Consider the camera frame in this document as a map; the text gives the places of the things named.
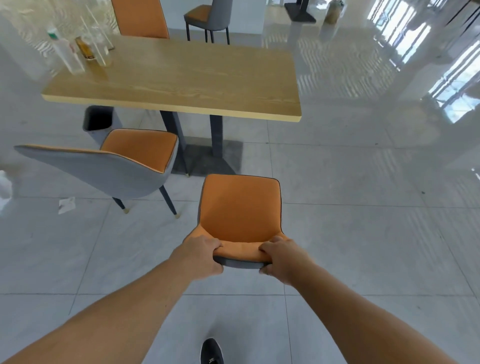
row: chair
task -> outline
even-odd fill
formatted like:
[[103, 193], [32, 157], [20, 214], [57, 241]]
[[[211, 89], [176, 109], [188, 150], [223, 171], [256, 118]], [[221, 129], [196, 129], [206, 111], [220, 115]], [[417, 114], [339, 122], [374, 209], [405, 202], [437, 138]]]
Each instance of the chair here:
[[272, 262], [258, 250], [281, 227], [280, 184], [273, 178], [211, 174], [205, 178], [198, 226], [188, 237], [218, 238], [214, 260], [234, 268], [258, 269]]
[[179, 218], [163, 186], [172, 170], [178, 143], [178, 137], [168, 132], [115, 129], [100, 150], [37, 145], [14, 148], [112, 196], [124, 213], [128, 209], [121, 199], [144, 197], [159, 188], [168, 207]]
[[183, 18], [187, 26], [187, 39], [190, 40], [189, 25], [205, 30], [205, 42], [208, 43], [207, 30], [210, 31], [212, 43], [213, 32], [217, 30], [227, 31], [227, 44], [230, 44], [228, 26], [232, 15], [233, 0], [213, 0], [212, 5], [200, 5], [186, 13]]
[[159, 0], [112, 0], [120, 34], [170, 39]]

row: person's right arm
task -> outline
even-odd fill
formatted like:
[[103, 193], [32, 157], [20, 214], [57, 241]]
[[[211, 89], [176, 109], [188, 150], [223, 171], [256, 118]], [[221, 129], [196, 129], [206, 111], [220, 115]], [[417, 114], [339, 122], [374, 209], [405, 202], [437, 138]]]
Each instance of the person's right arm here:
[[273, 261], [260, 273], [276, 277], [302, 295], [348, 364], [456, 363], [405, 322], [316, 265], [293, 240], [275, 237], [260, 249]]

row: gray trash bin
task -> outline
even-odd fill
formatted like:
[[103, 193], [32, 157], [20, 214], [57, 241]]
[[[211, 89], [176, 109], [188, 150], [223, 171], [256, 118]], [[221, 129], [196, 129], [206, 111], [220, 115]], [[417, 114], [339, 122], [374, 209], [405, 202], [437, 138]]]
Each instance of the gray trash bin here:
[[83, 130], [102, 146], [109, 132], [122, 127], [120, 119], [111, 106], [92, 105], [85, 110]]

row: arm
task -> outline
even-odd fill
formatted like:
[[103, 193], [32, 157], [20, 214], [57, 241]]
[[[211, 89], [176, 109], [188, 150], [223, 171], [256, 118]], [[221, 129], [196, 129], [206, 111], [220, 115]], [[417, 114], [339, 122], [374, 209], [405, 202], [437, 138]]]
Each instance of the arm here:
[[372, 304], [316, 265], [293, 240], [260, 249], [273, 263], [260, 273], [293, 286], [323, 322], [348, 364], [456, 362], [402, 320]]
[[104, 297], [4, 364], [141, 363], [172, 307], [195, 279], [223, 272], [217, 239], [191, 238], [170, 258]]

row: shoe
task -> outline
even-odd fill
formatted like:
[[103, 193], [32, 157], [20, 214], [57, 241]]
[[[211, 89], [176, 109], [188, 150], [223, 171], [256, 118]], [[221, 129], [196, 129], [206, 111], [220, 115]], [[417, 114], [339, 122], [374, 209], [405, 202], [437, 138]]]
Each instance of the shoe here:
[[200, 364], [224, 364], [222, 349], [214, 338], [204, 341], [200, 352]]

